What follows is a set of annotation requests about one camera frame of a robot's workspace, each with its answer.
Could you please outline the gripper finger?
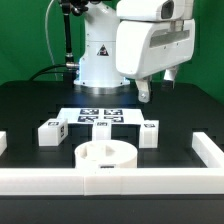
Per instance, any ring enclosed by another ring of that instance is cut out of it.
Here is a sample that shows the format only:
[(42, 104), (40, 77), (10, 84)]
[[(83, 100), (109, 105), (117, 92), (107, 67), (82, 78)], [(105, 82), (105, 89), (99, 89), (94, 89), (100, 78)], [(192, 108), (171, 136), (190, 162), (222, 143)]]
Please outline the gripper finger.
[(177, 76), (179, 66), (172, 66), (167, 68), (164, 73), (164, 78), (162, 82), (163, 89), (173, 89), (175, 85), (175, 78)]
[(148, 76), (135, 81), (138, 89), (138, 100), (140, 102), (149, 102), (152, 95), (152, 77)]

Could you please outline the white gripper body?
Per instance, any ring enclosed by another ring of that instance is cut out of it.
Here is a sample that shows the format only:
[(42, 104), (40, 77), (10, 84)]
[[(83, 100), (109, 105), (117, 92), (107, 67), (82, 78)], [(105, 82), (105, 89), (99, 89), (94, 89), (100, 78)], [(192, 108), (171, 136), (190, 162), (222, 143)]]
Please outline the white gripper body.
[(142, 79), (192, 58), (195, 21), (179, 31), (170, 22), (122, 21), (116, 36), (116, 68), (127, 78)]

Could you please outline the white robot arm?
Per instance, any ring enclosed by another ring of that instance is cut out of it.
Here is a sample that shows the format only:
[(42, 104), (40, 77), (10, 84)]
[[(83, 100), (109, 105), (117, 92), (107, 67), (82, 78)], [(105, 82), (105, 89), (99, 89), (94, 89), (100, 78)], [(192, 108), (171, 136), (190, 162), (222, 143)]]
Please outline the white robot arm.
[(87, 4), (85, 53), (74, 83), (93, 94), (110, 94), (131, 81), (138, 100), (151, 100), (152, 75), (165, 73), (162, 88), (174, 88), (179, 65), (194, 51), (194, 0), (120, 0), (112, 9)]

